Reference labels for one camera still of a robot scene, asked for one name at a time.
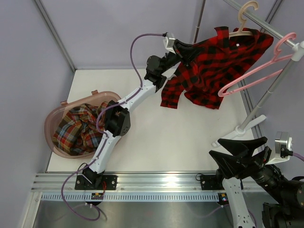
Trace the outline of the red black plaid shirt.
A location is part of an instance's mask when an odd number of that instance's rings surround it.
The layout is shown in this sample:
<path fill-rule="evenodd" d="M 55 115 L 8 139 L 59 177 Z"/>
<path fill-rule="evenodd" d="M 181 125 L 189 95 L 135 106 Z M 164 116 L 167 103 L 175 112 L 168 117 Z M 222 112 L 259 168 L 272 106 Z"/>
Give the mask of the red black plaid shirt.
<path fill-rule="evenodd" d="M 180 63 L 161 92 L 161 106 L 176 109 L 181 94 L 193 104 L 219 109 L 218 92 L 243 76 L 271 47 L 274 38 L 256 29 L 250 36 L 229 36 L 226 26 L 215 28 L 217 35 L 195 44 L 202 52 L 185 66 Z"/>

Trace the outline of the pink plastic hanger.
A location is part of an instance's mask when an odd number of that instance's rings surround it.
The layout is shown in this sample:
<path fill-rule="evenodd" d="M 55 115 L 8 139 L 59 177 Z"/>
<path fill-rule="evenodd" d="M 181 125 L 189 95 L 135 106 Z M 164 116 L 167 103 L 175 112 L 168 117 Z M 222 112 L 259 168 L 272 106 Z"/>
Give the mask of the pink plastic hanger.
<path fill-rule="evenodd" d="M 227 85 L 225 85 L 224 87 L 222 87 L 219 92 L 218 92 L 218 96 L 219 97 L 225 97 L 227 95 L 230 95 L 230 94 L 234 94 L 234 93 L 237 93 L 237 92 L 240 92 L 240 91 L 243 91 L 247 88 L 250 88 L 250 87 L 253 87 L 255 85 L 258 85 L 276 75 L 278 75 L 279 73 L 281 73 L 283 70 L 278 70 L 274 73 L 271 73 L 261 79 L 258 79 L 248 85 L 245 85 L 245 86 L 242 86 L 242 87 L 239 87 L 237 89 L 234 89 L 234 90 L 230 90 L 230 88 L 232 86 L 234 86 L 235 84 L 238 84 L 240 81 L 242 80 L 245 80 L 246 78 L 248 78 L 249 76 L 261 71 L 262 69 L 265 69 L 275 63 L 279 63 L 279 62 L 282 62 L 282 61 L 285 61 L 285 60 L 289 60 L 291 59 L 292 57 L 292 54 L 289 54 L 289 55 L 285 55 L 285 56 L 281 56 L 280 57 L 280 53 L 282 52 L 282 49 L 281 49 L 281 45 L 285 42 L 285 41 L 289 41 L 289 40 L 295 40 L 297 37 L 296 33 L 295 32 L 291 32 L 291 33 L 288 33 L 287 35 L 285 35 L 283 38 L 281 38 L 277 44 L 275 45 L 274 47 L 274 56 L 266 63 L 260 65 L 259 67 L 256 67 L 254 68 L 253 70 L 245 73 L 244 75 L 242 75 L 241 77 L 235 79 L 234 81 L 228 83 Z"/>

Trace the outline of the beige plastic hanger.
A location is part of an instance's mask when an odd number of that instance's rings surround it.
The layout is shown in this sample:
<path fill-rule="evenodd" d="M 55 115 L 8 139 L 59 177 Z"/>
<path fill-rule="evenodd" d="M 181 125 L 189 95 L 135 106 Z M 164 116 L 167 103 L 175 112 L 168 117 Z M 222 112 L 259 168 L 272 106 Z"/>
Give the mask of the beige plastic hanger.
<path fill-rule="evenodd" d="M 243 17 L 244 12 L 249 8 L 253 7 L 254 10 L 259 8 L 258 3 L 254 0 L 251 0 L 245 3 L 240 10 L 238 11 L 237 19 L 240 23 L 240 26 L 237 31 L 229 33 L 229 38 L 238 37 L 238 36 L 252 36 L 253 33 L 251 31 L 244 30 L 247 19 Z"/>

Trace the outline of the brown multicolour plaid shirt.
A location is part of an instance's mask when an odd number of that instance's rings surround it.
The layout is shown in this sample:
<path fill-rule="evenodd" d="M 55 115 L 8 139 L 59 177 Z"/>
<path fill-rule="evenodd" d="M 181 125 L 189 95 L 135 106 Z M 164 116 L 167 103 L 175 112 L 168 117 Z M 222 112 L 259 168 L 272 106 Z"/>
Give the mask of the brown multicolour plaid shirt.
<path fill-rule="evenodd" d="M 107 105 L 107 102 L 100 106 L 81 104 L 70 109 L 52 137 L 53 144 L 70 156 L 94 153 L 103 136 L 96 128 L 96 121 Z"/>

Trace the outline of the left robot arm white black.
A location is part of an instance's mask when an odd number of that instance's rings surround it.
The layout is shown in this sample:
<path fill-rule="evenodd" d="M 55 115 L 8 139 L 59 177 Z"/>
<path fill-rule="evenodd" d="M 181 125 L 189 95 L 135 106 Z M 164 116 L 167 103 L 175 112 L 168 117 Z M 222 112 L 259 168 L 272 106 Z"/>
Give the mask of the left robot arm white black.
<path fill-rule="evenodd" d="M 162 88 L 167 79 L 163 75 L 164 72 L 179 62 L 188 67 L 202 52 L 202 48 L 182 43 L 177 39 L 169 41 L 165 38 L 164 44 L 168 53 L 163 57 L 150 56 L 147 59 L 146 75 L 141 85 L 121 100 L 110 101 L 101 113 L 104 117 L 103 137 L 90 163 L 78 170 L 76 190 L 110 190 L 112 188 L 110 180 L 103 174 L 114 147 L 131 128 L 130 114 L 146 98 Z"/>

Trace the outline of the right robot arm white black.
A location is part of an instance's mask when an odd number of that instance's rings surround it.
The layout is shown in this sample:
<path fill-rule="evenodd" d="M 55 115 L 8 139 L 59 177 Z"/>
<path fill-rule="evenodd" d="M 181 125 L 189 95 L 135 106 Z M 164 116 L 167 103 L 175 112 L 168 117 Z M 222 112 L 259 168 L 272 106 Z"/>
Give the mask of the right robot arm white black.
<path fill-rule="evenodd" d="M 274 164 L 268 164 L 271 149 L 253 154 L 254 150 L 266 144 L 267 138 L 254 140 L 218 139 L 229 154 L 210 151 L 209 154 L 219 166 L 220 174 L 215 183 L 225 189 L 232 178 L 251 177 L 275 201 L 264 203 L 262 221 L 266 228 L 302 228 L 304 226 L 304 178 L 297 176 L 288 180 Z"/>

